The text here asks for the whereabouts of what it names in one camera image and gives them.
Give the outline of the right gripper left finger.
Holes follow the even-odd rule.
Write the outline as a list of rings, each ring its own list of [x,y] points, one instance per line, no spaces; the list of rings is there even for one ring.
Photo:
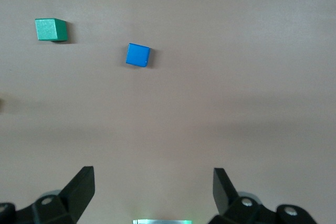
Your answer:
[[[94,168],[84,166],[60,192],[48,193],[21,210],[0,202],[0,224],[77,224],[94,194]]]

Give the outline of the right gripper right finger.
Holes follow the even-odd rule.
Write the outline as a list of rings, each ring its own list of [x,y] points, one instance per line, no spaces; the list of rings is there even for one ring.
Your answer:
[[[214,168],[213,197],[218,210],[208,224],[318,224],[303,208],[279,205],[276,211],[240,196],[223,168]]]

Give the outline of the blue wooden block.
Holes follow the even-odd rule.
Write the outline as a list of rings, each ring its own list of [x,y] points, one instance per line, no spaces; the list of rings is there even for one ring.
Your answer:
[[[129,43],[125,62],[137,67],[146,67],[151,49],[147,46]]]

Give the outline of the green wooden block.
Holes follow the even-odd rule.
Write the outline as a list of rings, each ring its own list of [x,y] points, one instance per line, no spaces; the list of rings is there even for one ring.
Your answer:
[[[67,41],[67,24],[57,18],[35,19],[37,39],[40,41]]]

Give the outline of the brown paper table cover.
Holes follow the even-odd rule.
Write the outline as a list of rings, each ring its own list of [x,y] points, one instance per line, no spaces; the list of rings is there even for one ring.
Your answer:
[[[68,40],[38,40],[39,18]],[[222,167],[336,224],[336,0],[0,0],[0,98],[0,202],[93,166],[80,224],[206,224]]]

